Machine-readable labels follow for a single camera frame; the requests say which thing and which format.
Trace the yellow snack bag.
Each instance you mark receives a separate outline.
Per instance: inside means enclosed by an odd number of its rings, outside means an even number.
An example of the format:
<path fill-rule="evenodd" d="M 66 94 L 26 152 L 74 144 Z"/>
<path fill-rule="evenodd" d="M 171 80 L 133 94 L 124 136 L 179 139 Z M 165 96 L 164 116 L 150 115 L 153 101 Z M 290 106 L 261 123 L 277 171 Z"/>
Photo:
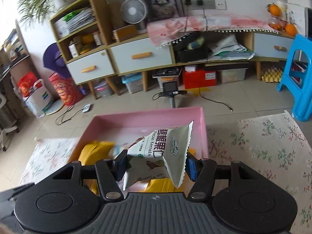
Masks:
<path fill-rule="evenodd" d="M 109 159 L 109 152 L 114 147 L 114 142 L 92 142 L 82 149 L 78 161 L 82 165 L 94 165 L 97 161 Z"/>

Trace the wall power outlet strip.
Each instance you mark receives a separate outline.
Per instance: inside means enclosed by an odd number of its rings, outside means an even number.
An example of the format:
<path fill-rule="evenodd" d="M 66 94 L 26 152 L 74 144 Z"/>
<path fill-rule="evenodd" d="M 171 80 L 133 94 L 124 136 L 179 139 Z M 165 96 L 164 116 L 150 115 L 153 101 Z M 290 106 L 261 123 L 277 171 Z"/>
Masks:
<path fill-rule="evenodd" d="M 227 10 L 225 0 L 185 0 L 184 5 L 190 10 Z"/>

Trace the orange fruit on top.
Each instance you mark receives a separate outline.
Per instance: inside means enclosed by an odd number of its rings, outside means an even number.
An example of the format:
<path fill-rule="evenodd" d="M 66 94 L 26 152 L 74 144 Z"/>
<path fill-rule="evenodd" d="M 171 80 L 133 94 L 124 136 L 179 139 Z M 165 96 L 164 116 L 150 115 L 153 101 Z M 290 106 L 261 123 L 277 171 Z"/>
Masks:
<path fill-rule="evenodd" d="M 281 10 L 280 8 L 275 5 L 274 3 L 273 4 L 268 4 L 267 5 L 267 11 L 274 17 L 279 17 L 281 15 Z"/>

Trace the floral tablecloth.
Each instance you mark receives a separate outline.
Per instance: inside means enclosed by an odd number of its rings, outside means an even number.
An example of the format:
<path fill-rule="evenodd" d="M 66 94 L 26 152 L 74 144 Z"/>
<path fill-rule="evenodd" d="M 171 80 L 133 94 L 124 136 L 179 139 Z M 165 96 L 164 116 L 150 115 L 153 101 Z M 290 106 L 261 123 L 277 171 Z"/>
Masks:
<path fill-rule="evenodd" d="M 311 146 L 288 112 L 269 116 L 213 123 L 206 126 L 208 158 L 221 165 L 242 161 L 250 168 L 291 194 L 298 213 L 291 233 L 311 233 Z M 78 139 L 42 139 L 36 143 L 19 185 L 38 183 L 63 167 L 77 146 Z M 116 157 L 129 145 L 117 145 L 109 152 Z M 192 182 L 185 175 L 176 189 L 169 178 L 143 181 L 128 192 L 189 192 Z"/>

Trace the white office chair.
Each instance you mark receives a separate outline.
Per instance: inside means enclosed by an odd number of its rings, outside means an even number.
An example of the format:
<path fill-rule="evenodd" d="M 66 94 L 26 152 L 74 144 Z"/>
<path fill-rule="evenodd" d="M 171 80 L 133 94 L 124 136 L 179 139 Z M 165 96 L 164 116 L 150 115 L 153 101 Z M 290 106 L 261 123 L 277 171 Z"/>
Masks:
<path fill-rule="evenodd" d="M 6 151 L 6 136 L 16 131 L 19 132 L 19 128 L 16 125 L 17 120 L 14 118 L 8 104 L 6 97 L 1 94 L 1 105 L 0 105 L 0 119 L 1 119 L 1 150 Z"/>

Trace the orange fruit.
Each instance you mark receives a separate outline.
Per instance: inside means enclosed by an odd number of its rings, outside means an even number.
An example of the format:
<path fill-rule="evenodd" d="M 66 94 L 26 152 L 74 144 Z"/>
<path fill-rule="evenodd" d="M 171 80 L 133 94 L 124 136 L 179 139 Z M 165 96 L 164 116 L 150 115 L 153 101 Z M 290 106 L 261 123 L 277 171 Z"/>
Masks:
<path fill-rule="evenodd" d="M 279 17 L 281 15 L 281 10 L 280 8 L 275 5 L 274 3 L 273 4 L 268 4 L 267 5 L 267 11 L 274 17 Z"/>
<path fill-rule="evenodd" d="M 285 26 L 285 32 L 286 32 L 286 34 L 288 34 L 290 36 L 296 36 L 296 34 L 298 33 L 298 30 L 297 30 L 295 24 L 288 23 Z"/>

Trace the white desk fan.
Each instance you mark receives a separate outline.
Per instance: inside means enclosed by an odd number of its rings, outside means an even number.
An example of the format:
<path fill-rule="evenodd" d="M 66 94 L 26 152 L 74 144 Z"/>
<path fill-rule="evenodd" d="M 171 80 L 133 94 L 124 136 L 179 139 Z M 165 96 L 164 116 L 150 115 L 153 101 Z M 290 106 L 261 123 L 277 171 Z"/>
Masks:
<path fill-rule="evenodd" d="M 148 8 L 143 0 L 125 0 L 121 5 L 120 12 L 126 23 L 136 26 L 139 33 L 146 32 L 144 21 L 148 15 Z"/>

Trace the orange fruit lower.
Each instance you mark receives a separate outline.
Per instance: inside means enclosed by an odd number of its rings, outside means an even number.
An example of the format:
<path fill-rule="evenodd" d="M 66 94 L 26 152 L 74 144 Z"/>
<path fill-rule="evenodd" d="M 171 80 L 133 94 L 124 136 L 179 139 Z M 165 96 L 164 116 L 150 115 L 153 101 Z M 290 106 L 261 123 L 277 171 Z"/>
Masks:
<path fill-rule="evenodd" d="M 285 32 L 286 32 L 286 34 L 288 34 L 290 36 L 296 36 L 296 34 L 298 33 L 298 30 L 297 30 L 295 24 L 288 23 L 285 26 Z"/>

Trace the red storage box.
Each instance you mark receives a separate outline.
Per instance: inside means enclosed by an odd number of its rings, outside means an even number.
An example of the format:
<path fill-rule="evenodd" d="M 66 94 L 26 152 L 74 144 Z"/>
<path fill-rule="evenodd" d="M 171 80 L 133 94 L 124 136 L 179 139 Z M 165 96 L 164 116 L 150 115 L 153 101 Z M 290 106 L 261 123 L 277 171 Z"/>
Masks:
<path fill-rule="evenodd" d="M 199 69 L 193 72 L 183 71 L 185 89 L 211 87 L 217 84 L 216 71 Z"/>

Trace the pink fringed cloth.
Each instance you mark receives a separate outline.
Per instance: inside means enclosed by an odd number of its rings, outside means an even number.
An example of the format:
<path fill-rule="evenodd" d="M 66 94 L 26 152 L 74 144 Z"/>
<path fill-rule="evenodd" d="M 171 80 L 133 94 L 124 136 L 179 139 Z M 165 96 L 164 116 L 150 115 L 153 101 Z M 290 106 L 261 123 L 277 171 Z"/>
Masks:
<path fill-rule="evenodd" d="M 279 31 L 271 28 L 264 21 L 242 16 L 227 15 L 197 15 L 182 18 L 170 18 L 147 24 L 147 33 L 156 47 L 162 47 L 182 39 L 191 32 L 272 32 Z"/>

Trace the yellow egg tray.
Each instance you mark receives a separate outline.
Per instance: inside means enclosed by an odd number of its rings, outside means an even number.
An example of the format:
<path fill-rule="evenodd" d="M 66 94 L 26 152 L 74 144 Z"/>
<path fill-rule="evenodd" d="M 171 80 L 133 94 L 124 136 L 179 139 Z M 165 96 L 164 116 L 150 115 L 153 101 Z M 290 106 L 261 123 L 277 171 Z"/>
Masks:
<path fill-rule="evenodd" d="M 261 68 L 261 81 L 266 83 L 278 83 L 281 81 L 283 71 L 281 68 L 273 65 L 264 65 Z"/>

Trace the clear plastic storage bin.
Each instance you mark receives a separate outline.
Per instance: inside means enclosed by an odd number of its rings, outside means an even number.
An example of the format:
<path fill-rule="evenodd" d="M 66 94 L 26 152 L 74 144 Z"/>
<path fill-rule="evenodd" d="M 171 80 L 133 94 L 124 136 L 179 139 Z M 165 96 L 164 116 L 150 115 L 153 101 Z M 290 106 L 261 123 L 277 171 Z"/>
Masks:
<path fill-rule="evenodd" d="M 219 70 L 218 76 L 221 83 L 243 81 L 247 68 Z"/>

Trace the blue plastic stool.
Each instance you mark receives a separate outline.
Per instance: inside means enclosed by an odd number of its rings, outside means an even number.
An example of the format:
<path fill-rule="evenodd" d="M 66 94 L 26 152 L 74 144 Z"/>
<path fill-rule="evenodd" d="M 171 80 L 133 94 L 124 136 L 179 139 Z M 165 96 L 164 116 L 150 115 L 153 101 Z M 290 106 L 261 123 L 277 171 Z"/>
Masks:
<path fill-rule="evenodd" d="M 307 66 L 304 72 L 292 70 L 297 51 L 306 55 Z M 281 91 L 282 87 L 286 87 L 294 97 L 292 113 L 295 118 L 302 122 L 308 121 L 311 116 L 311 39 L 300 34 L 295 36 L 277 90 Z"/>

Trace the white pecan kernels bag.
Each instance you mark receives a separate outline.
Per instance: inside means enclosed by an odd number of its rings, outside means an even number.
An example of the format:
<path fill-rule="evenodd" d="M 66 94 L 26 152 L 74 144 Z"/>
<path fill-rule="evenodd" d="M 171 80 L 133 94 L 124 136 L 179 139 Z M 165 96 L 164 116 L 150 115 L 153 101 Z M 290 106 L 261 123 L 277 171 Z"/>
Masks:
<path fill-rule="evenodd" d="M 184 180 L 187 153 L 194 122 L 153 131 L 128 149 L 129 166 L 123 189 L 137 182 L 169 178 L 175 188 Z"/>

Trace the white shopping bag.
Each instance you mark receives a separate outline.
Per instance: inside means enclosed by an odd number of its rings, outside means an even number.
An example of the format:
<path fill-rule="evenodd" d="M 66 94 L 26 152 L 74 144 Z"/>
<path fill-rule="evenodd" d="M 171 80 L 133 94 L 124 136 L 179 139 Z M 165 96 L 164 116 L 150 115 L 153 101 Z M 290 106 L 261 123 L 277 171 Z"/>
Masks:
<path fill-rule="evenodd" d="M 45 116 L 53 101 L 54 98 L 45 87 L 42 79 L 37 80 L 30 88 L 29 95 L 23 98 L 23 104 L 36 118 Z"/>

